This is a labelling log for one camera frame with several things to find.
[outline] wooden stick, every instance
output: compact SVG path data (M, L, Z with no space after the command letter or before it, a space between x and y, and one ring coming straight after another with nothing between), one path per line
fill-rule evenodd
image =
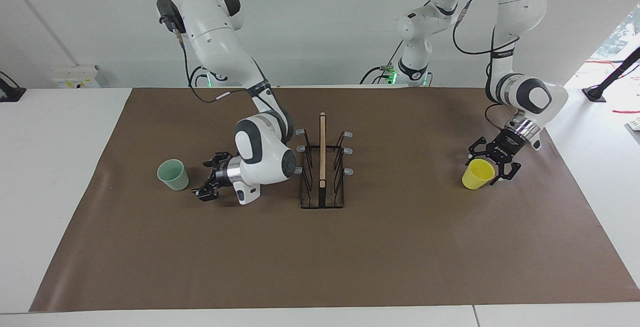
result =
M327 187L327 114L320 113L320 188Z

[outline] yellow cup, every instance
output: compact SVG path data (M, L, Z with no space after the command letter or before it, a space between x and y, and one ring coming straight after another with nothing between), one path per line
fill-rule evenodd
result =
M469 190L477 190L494 179L494 165L483 159L475 159L469 163L462 176L462 184Z

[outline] table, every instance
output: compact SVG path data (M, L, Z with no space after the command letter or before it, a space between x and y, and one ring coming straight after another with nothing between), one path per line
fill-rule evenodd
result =
M118 120L130 89L29 90L0 105L0 312L28 310L75 206ZM549 133L631 276L640 280L640 209L636 181L640 147L624 128L629 119L610 104L588 103L579 90ZM609 93L607 99L624 99ZM258 309L236 311L97 311L0 316L0 325L89 324L89 321L168 323L224 321L226 325L632 325L640 303L418 308Z

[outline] cup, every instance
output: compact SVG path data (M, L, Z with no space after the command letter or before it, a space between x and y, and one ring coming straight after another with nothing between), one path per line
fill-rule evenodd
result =
M160 181L174 191L182 191L189 185L189 176L187 176L185 165L180 160L163 161L158 167L157 176Z
M477 190L494 179L494 165L483 159L475 159L469 163L462 176L462 184L469 190Z

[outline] robotic arm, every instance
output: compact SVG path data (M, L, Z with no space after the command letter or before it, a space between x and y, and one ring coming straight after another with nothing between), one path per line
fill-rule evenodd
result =
M455 22L464 18L470 3L462 9ZM432 46L428 38L450 28L458 0L431 0L412 10L398 22L398 30L405 43L404 53L395 70L397 83L417 86L425 79ZM492 102L512 106L518 112L506 122L500 134L487 144L484 137L469 147L469 161L485 156L498 165L498 176L491 181L510 180L520 169L512 160L526 144L541 148L540 133L553 120L569 99L561 86L513 70L515 43L525 31L542 21L547 0L498 0L498 19L491 39L490 62L487 67L486 95ZM485 151L476 151L486 145ZM510 164L510 172L505 165Z
M236 35L243 25L240 0L158 0L157 8L160 22L176 34L181 46L186 34L202 66L241 83L258 109L258 114L235 127L240 155L215 154L204 163L214 169L209 179L192 191L200 200L210 201L218 197L218 188L233 186L240 204L249 204L260 197L261 185L289 179L296 160L286 147L293 121Z

